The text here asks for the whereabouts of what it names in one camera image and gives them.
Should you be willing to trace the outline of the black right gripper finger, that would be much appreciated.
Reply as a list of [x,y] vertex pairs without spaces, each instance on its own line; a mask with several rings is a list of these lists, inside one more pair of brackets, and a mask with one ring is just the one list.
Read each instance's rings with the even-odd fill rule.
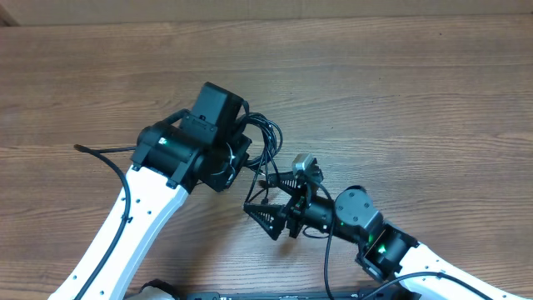
[[284,208],[283,205],[277,204],[246,203],[243,206],[244,212],[255,220],[274,241],[279,238],[286,226],[288,217]]
[[264,188],[279,188],[290,196],[301,196],[306,192],[305,184],[293,172],[274,172],[266,177]]

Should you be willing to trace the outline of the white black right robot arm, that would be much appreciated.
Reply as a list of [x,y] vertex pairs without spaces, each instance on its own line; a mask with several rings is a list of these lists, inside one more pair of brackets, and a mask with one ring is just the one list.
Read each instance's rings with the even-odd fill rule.
[[373,298],[394,285],[421,299],[512,299],[514,294],[455,267],[427,245],[385,220],[366,189],[350,186],[336,198],[318,177],[291,172],[272,174],[262,182],[265,190],[279,188],[289,195],[285,204],[254,203],[243,209],[276,240],[287,229],[297,238],[305,228],[340,238],[357,248],[355,261],[380,283],[367,294]]

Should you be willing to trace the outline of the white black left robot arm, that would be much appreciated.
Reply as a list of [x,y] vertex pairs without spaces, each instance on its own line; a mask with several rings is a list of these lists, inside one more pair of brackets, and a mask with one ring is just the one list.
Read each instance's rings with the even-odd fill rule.
[[249,105],[206,82],[192,109],[145,127],[122,190],[78,265],[52,299],[122,299],[147,252],[198,183],[229,188],[245,166],[251,139],[243,133]]

